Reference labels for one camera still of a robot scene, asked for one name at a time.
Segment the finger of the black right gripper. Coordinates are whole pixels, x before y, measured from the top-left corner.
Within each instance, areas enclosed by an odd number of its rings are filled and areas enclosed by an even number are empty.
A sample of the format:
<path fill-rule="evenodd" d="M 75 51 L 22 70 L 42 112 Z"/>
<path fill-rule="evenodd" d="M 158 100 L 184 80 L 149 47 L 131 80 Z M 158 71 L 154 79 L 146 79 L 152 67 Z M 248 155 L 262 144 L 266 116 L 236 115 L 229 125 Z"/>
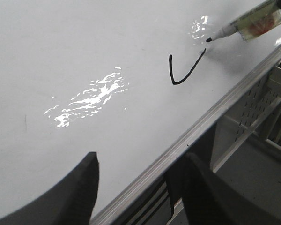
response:
<path fill-rule="evenodd" d="M 222 181 L 194 153 L 186 155 L 182 200 L 191 225 L 281 225 Z"/>

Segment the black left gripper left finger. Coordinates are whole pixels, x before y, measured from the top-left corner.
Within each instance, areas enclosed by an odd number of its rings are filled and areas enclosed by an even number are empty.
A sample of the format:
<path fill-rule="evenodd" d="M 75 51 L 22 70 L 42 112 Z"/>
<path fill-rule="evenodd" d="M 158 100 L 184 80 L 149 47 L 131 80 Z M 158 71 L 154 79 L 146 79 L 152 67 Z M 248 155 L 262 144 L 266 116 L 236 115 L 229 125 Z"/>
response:
<path fill-rule="evenodd" d="M 87 225 L 96 203 L 99 162 L 95 152 L 33 202 L 0 219 L 0 225 Z"/>

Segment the left gripper taped right finger holding marker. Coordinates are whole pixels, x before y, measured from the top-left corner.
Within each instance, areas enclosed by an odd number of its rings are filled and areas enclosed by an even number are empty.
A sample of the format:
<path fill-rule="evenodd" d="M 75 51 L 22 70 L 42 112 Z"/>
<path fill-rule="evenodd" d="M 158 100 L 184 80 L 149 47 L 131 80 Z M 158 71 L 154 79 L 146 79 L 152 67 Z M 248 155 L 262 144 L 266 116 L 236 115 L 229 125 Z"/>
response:
<path fill-rule="evenodd" d="M 266 0 L 238 19 L 243 40 L 255 39 L 281 25 L 281 0 Z"/>

